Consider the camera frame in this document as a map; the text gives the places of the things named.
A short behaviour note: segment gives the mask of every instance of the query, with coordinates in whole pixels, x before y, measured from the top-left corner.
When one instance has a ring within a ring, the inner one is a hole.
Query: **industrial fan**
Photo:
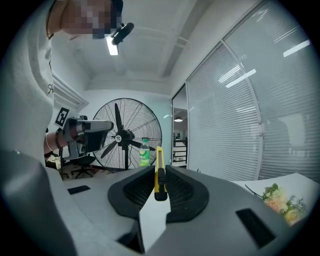
[[[93,153],[107,170],[120,172],[139,167],[143,138],[149,141],[150,165],[156,160],[162,131],[157,117],[145,104],[131,98],[115,99],[102,106],[93,119],[114,123],[104,147]]]

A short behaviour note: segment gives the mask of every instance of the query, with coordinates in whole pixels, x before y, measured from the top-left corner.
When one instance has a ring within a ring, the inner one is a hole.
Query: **bracelet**
[[[59,129],[56,130],[56,132],[55,132],[55,145],[56,145],[56,147],[58,148],[58,150],[61,150],[61,149],[62,149],[62,147],[59,145],[59,142],[58,142],[58,135],[59,135],[60,131],[61,131],[61,128],[59,128]]]
[[[49,146],[49,143],[48,143],[48,133],[49,133],[49,132],[47,132],[47,133],[45,134],[45,142],[46,142],[46,145],[48,146],[48,148],[49,148],[51,151],[54,151],[54,150]]]

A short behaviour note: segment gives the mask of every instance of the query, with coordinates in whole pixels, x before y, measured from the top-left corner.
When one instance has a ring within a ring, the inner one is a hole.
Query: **flower bouquet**
[[[284,188],[278,187],[276,183],[265,187],[262,196],[255,192],[253,193],[262,199],[266,205],[281,214],[289,226],[292,226],[306,216],[307,210],[306,205],[303,203],[303,198],[296,199],[295,195],[291,195],[288,199]]]

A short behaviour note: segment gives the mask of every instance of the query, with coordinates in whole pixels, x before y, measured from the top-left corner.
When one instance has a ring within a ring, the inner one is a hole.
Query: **horizontal blinds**
[[[243,73],[219,44],[187,80],[189,169],[230,181],[254,180],[259,159],[256,108]]]
[[[259,179],[300,173],[320,182],[319,60],[308,40],[273,1],[225,39],[247,72],[256,69],[249,79],[263,123]]]

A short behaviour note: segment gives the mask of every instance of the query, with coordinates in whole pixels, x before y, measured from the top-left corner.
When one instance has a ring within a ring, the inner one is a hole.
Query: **plastic bottle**
[[[140,166],[150,165],[150,147],[148,138],[142,138],[142,144],[140,147]]]

